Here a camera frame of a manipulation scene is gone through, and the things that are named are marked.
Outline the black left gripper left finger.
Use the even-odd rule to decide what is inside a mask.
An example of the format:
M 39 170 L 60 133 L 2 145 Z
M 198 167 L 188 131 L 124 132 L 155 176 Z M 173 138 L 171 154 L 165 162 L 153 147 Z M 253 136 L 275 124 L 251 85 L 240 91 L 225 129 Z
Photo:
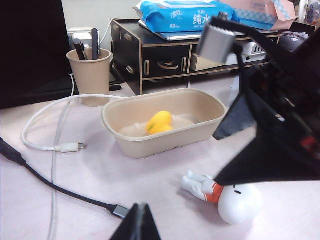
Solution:
M 129 210 L 110 240 L 142 240 L 143 210 L 137 203 Z

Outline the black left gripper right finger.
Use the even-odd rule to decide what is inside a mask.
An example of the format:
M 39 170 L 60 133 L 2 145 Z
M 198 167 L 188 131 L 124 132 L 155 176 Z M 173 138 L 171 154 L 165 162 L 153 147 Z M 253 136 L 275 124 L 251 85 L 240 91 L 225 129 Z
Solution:
M 161 240 L 156 222 L 148 204 L 144 205 L 144 213 L 142 218 L 142 239 Z

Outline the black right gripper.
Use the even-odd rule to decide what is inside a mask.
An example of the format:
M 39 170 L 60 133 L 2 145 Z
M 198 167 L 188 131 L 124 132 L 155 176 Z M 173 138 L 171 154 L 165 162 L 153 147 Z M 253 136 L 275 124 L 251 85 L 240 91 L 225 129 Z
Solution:
M 252 75 L 240 69 L 240 92 L 212 135 L 222 140 L 251 127 L 262 126 L 258 96 L 284 119 L 283 131 L 306 150 L 320 146 L 320 31 L 294 52 L 272 43 L 257 30 L 215 17 L 212 26 L 248 35 L 266 50 L 271 62 Z M 214 178 L 222 186 L 318 181 L 320 161 L 299 145 L 292 146 L 258 129 L 256 137 Z

